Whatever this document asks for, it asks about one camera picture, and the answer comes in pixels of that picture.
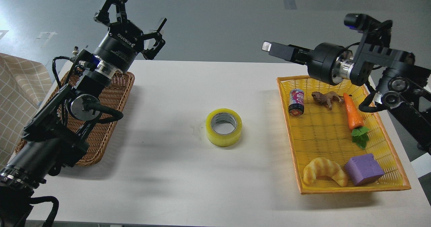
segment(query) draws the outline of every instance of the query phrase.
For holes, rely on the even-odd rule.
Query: wicker basket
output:
[[[327,93],[334,91],[339,95],[347,93],[353,96],[356,106],[368,95],[364,86],[359,87],[343,80],[337,86],[330,86],[307,75],[277,78],[280,97],[285,114],[294,161],[297,184],[301,194],[310,193],[346,193],[397,191],[411,189],[397,152],[386,133],[378,113],[360,112],[365,125],[370,129],[370,141],[365,150],[352,143],[351,131],[347,125],[347,113],[344,104],[333,103],[333,109],[328,110],[314,102],[311,93],[314,91]],[[289,93],[292,89],[304,91],[304,113],[292,116],[288,113]],[[328,178],[317,179],[308,186],[303,182],[303,170],[308,163],[317,157],[325,157],[344,165],[353,156],[372,153],[385,172],[376,182],[356,187],[351,180],[347,187],[340,187]]]
[[[66,77],[67,74],[64,75],[63,79],[61,80],[62,84],[64,84]],[[73,75],[70,77],[69,84],[74,86],[78,80],[79,77]],[[123,111],[133,83],[134,75],[131,72],[127,72],[125,74],[115,73],[111,78],[111,85],[103,89],[102,93],[100,94],[100,103],[118,111]],[[51,99],[57,91],[58,87],[54,90],[49,99]],[[107,118],[109,116],[110,115],[103,114],[101,118]],[[77,120],[69,114],[67,127],[71,131],[76,132],[82,124],[83,121]],[[89,166],[99,162],[103,157],[108,141],[111,138],[112,132],[114,131],[116,125],[117,122],[112,122],[109,124],[96,124],[87,138],[87,142],[90,145],[87,154],[84,155],[83,158],[76,163],[76,165]],[[15,148],[15,152],[18,153],[26,145],[26,143],[27,142],[25,140],[21,140]]]

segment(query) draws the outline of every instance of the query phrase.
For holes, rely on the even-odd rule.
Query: red can label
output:
[[[289,94],[289,113],[293,116],[299,116],[304,113],[304,91],[293,89]]]

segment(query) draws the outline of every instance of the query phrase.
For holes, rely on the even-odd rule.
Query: purple cube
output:
[[[344,168],[355,186],[373,183],[385,174],[371,153],[352,157]]]

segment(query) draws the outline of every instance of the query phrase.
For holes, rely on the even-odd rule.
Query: robotiq logo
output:
[[[127,38],[123,37],[123,35],[121,35],[121,34],[117,34],[117,36],[118,36],[120,39],[122,39],[123,41],[125,41],[125,42],[126,42],[126,44],[129,44],[131,47],[135,46],[135,44],[132,44],[132,42],[131,42],[131,41],[128,41],[128,40],[127,40]]]

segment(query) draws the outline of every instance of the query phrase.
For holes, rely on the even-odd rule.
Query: toy carrot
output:
[[[364,120],[359,114],[353,99],[347,93],[344,93],[343,97],[344,104],[346,105],[349,129],[352,131],[352,142],[356,143],[361,149],[365,149],[368,140],[370,140],[367,135],[370,129],[365,127]]]

